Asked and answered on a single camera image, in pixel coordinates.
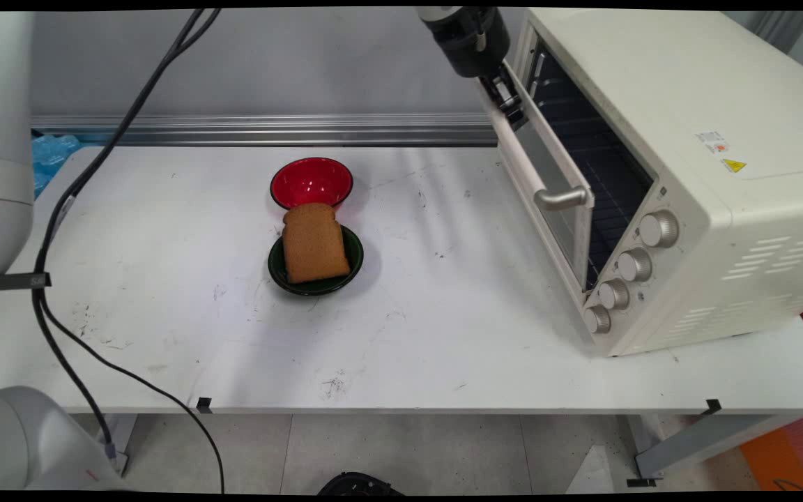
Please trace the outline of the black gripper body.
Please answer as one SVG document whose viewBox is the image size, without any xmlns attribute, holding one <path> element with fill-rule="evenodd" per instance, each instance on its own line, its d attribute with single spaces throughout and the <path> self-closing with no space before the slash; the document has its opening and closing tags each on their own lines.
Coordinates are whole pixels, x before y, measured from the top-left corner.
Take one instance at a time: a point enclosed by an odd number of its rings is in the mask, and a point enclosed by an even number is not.
<svg viewBox="0 0 803 502">
<path fill-rule="evenodd" d="M 418 17 L 459 76 L 500 74 L 510 35 L 499 9 L 420 8 Z"/>
</svg>

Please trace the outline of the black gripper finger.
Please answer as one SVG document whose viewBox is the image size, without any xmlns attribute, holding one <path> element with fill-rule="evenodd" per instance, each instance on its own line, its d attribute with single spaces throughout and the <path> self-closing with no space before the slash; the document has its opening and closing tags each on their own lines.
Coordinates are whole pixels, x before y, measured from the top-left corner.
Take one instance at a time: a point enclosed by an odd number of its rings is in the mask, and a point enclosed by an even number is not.
<svg viewBox="0 0 803 502">
<path fill-rule="evenodd" d="M 510 90 L 507 79 L 502 73 L 479 77 L 479 83 L 487 92 L 488 98 L 504 113 L 511 116 L 515 112 L 515 90 Z"/>
<path fill-rule="evenodd" d="M 522 95 L 519 92 L 519 88 L 517 88 L 517 84 L 513 76 L 511 75 L 507 64 L 501 64 L 498 68 L 498 73 L 502 73 L 504 77 L 507 79 L 507 85 L 509 85 L 510 90 L 515 90 L 515 112 L 511 114 L 511 116 L 505 116 L 507 123 L 509 123 L 511 130 L 514 132 L 518 131 L 523 124 L 526 123 L 527 117 L 525 113 L 525 108 L 523 108 L 523 100 Z"/>
</svg>

